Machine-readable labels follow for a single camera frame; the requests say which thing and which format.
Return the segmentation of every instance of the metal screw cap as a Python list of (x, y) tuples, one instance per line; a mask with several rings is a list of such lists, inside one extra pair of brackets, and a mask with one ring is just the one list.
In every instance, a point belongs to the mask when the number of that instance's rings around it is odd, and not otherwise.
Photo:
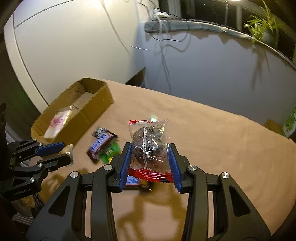
[(71, 172), (70, 177), (72, 178), (78, 177), (78, 172)]
[(195, 165), (189, 165), (189, 166), (188, 166), (188, 169), (189, 169), (190, 171), (196, 171), (196, 170), (197, 170), (197, 166), (195, 166)]
[(104, 166), (104, 170), (106, 170), (106, 171), (110, 171), (110, 170), (112, 170), (112, 168), (113, 167), (110, 164)]
[(229, 175), (227, 172), (223, 172), (223, 173), (221, 173), (221, 176), (222, 176), (223, 178), (225, 178), (225, 179), (227, 179), (227, 178), (230, 177), (230, 175)]

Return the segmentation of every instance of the windowsill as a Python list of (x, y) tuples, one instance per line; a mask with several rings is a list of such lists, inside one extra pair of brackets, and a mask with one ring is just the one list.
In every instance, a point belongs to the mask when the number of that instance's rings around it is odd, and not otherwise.
[[(211, 32), (215, 32), (215, 33), (225, 33), (225, 34), (228, 34), (229, 36), (232, 36), (235, 38), (247, 39), (249, 41), (253, 40), (253, 37), (248, 34), (245, 34), (245, 33), (242, 33), (242, 32), (227, 28), (227, 27), (211, 24), (211, 23), (196, 22), (196, 21), (189, 21), (189, 20), (188, 21), (180, 21), (180, 20), (167, 21), (167, 20), (164, 20), (163, 23), (167, 27), (168, 32), (188, 31), (188, 30), (190, 30), (190, 31), (192, 31), (192, 30), (206, 30), (206, 31), (211, 31)], [(159, 22), (158, 21), (147, 21), (145, 23), (145, 32), (149, 33), (149, 34), (159, 33)], [(164, 26), (162, 28), (162, 32), (166, 33), (166, 29), (164, 28)], [(296, 65), (288, 57), (286, 57), (278, 50), (270, 47), (269, 45), (267, 45), (261, 41), (259, 41), (259, 43), (265, 45), (271, 51), (276, 53), (280, 58), (285, 60), (294, 70), (296, 70)]]

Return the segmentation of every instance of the cardboard box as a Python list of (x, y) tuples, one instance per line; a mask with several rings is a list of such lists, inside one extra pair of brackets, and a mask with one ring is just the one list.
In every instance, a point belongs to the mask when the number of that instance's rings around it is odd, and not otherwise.
[[(77, 100), (86, 92), (94, 95), (85, 94), (82, 97), (84, 99), (83, 108), (66, 123), (55, 139), (45, 139), (43, 135), (57, 111), (75, 102), (77, 103)], [(112, 103), (113, 99), (105, 82), (83, 78), (61, 93), (37, 118), (31, 128), (31, 136), (43, 144), (61, 141), (66, 145), (76, 144)]]
[(94, 97), (93, 93), (85, 92), (83, 95), (81, 95), (76, 101), (74, 101), (73, 105), (82, 110), (83, 107), (86, 106), (86, 104), (91, 100), (91, 98)]

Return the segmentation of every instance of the tan tablecloth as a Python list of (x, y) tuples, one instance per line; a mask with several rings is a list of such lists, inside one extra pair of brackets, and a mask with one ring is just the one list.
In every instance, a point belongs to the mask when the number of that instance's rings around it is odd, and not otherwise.
[[(181, 155), (205, 172), (216, 175), (229, 172), (271, 233), (279, 228), (295, 203), (295, 143), (242, 116), (152, 90), (107, 83), (114, 104), (74, 147), (74, 165), (60, 168), (44, 180), (43, 200), (72, 171), (83, 174), (102, 166), (101, 163), (94, 165), (86, 154), (95, 140), (91, 133), (97, 126), (116, 133), (123, 148), (125, 142), (131, 141), (128, 121), (155, 115), (159, 120), (170, 119), (170, 141), (176, 144)], [(167, 183), (157, 183), (146, 195), (129, 190), (113, 194), (118, 240), (180, 240), (187, 198)]]

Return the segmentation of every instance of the snack package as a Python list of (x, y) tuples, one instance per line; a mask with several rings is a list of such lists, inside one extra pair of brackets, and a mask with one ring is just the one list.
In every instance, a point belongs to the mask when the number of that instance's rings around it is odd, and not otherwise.
[(167, 151), (168, 121), (129, 121), (133, 144), (130, 176), (150, 182), (173, 182)]
[(105, 164), (109, 164), (112, 160), (112, 157), (114, 157), (115, 155), (120, 154), (120, 148), (117, 142), (114, 142), (113, 144), (111, 144), (107, 150), (100, 156), (100, 158), (102, 159), (102, 161)]
[(124, 189), (144, 189), (144, 190), (150, 190), (150, 183), (146, 180), (141, 180), (136, 177), (132, 177), (128, 175), (128, 178), (126, 180), (126, 186)]
[[(93, 162), (97, 162), (100, 159), (101, 155), (106, 150), (108, 150), (108, 148), (111, 147), (111, 145), (115, 142), (117, 135), (107, 129), (98, 127), (93, 133), (93, 136), (95, 136), (97, 140), (90, 146), (87, 155), (91, 158)], [(107, 162), (109, 157), (111, 157), (110, 154), (112, 154), (113, 151), (114, 153), (117, 153), (118, 149), (118, 145), (110, 148), (104, 160)]]
[(49, 127), (44, 133), (44, 138), (56, 138), (57, 134), (65, 126), (67, 121), (69, 121), (78, 111), (79, 110), (73, 105), (60, 109), (50, 122)]

